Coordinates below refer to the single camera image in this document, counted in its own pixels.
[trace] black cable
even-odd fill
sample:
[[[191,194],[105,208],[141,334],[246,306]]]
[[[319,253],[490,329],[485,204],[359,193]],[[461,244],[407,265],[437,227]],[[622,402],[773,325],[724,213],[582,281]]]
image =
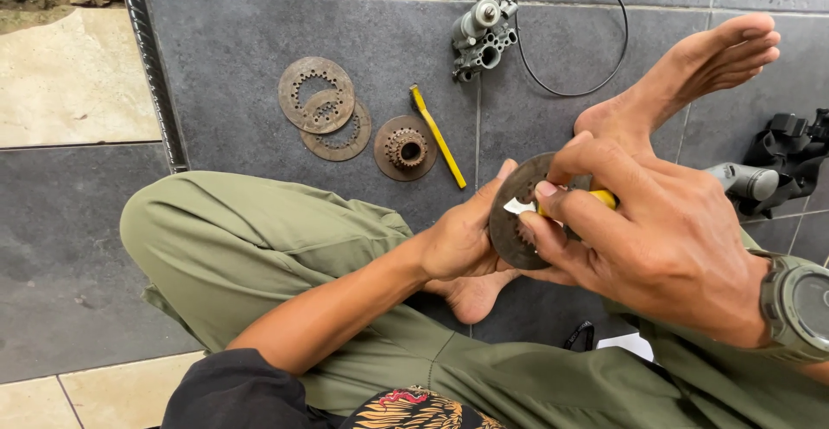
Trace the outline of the black cable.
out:
[[[622,66],[622,61],[624,60],[624,55],[625,55],[625,53],[627,53],[627,9],[625,9],[624,3],[622,2],[622,0],[618,0],[618,2],[619,2],[619,6],[622,7],[622,16],[624,18],[624,44],[622,45],[622,55],[619,56],[619,61],[616,64],[616,68],[614,69],[613,73],[610,73],[610,76],[608,76],[607,79],[605,79],[604,81],[601,82],[601,84],[597,85],[596,87],[594,87],[593,89],[591,89],[589,91],[578,92],[578,93],[575,93],[575,94],[568,94],[566,92],[553,91],[550,87],[548,87],[546,84],[541,82],[541,80],[538,79],[538,76],[536,76],[535,73],[533,73],[532,68],[530,68],[530,64],[527,63],[526,57],[524,56],[524,46],[521,42],[521,38],[522,38],[521,28],[518,27],[518,12],[516,12],[515,13],[515,18],[516,18],[516,34],[518,35],[518,51],[521,52],[522,62],[524,63],[524,66],[526,67],[526,71],[530,74],[530,76],[532,76],[532,79],[534,79],[535,82],[537,82],[538,85],[543,87],[547,92],[551,92],[554,95],[560,95],[562,97],[579,97],[580,95],[588,95],[590,93],[598,91],[603,85],[607,84],[614,76],[616,76],[616,73],[619,71],[619,67]]]

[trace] hand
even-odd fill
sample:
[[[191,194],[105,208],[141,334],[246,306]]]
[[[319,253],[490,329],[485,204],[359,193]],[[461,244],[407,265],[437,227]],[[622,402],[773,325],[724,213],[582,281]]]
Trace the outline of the hand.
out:
[[[556,187],[574,174],[592,174],[618,196],[618,210]],[[568,240],[534,212],[521,214],[539,255],[569,276],[565,282],[734,346],[768,340],[759,311],[768,261],[743,248],[734,209],[712,175],[590,138],[556,153],[535,196],[584,240]]]
[[[489,242],[487,225],[496,192],[517,166],[515,160],[508,159],[498,176],[469,201],[451,208],[428,230],[412,238],[420,244],[422,268],[430,279],[450,281],[510,268]]]

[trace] yellow handle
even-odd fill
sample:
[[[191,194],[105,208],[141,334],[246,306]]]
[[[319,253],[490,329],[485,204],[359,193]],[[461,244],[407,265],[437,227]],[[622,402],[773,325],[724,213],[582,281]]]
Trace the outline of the yellow handle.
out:
[[[423,116],[424,120],[426,120],[426,123],[429,125],[430,130],[432,130],[434,140],[438,141],[440,152],[443,153],[443,158],[446,159],[446,163],[449,164],[449,169],[452,170],[452,175],[454,175],[455,181],[458,182],[458,187],[465,188],[466,180],[464,180],[463,175],[461,175],[461,169],[459,169],[458,165],[455,164],[455,159],[452,158],[452,153],[449,151],[449,147],[446,146],[446,141],[443,140],[443,136],[440,134],[438,124],[434,122],[431,114],[428,110],[426,110],[426,103],[423,101],[423,96],[420,95],[420,90],[417,88],[417,84],[412,84],[412,86],[409,87],[409,91],[411,91],[412,97],[414,98],[414,103],[417,104],[417,109],[420,110],[420,115]]]
[[[616,198],[616,195],[613,194],[612,192],[607,191],[606,189],[600,189],[600,190],[597,190],[597,191],[591,191],[590,194],[593,194],[599,201],[604,203],[604,205],[607,206],[610,210],[612,210],[612,211],[616,210],[616,206],[618,204],[618,199]],[[538,205],[538,209],[535,212],[538,212],[538,215],[541,215],[543,217],[549,217],[547,215],[547,213],[544,212],[544,209],[541,207],[540,204]]]

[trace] black shirt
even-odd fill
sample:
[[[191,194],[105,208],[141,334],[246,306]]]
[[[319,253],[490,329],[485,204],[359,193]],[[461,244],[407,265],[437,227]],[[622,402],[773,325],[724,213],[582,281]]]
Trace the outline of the black shirt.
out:
[[[366,427],[501,429],[474,408],[417,386],[380,392],[350,416],[305,404],[305,387],[253,349],[215,353],[193,364],[173,392],[162,429],[336,429]]]

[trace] gray plastic part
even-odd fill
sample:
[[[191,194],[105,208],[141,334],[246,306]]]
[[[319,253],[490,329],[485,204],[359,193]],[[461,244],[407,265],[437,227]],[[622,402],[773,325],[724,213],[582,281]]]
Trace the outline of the gray plastic part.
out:
[[[516,0],[479,0],[452,25],[452,47],[458,51],[452,75],[470,82],[477,74],[501,62],[501,53],[518,41],[517,32],[503,20],[518,10]]]
[[[780,175],[774,170],[727,162],[706,169],[723,185],[725,192],[741,198],[764,201],[774,194]]]

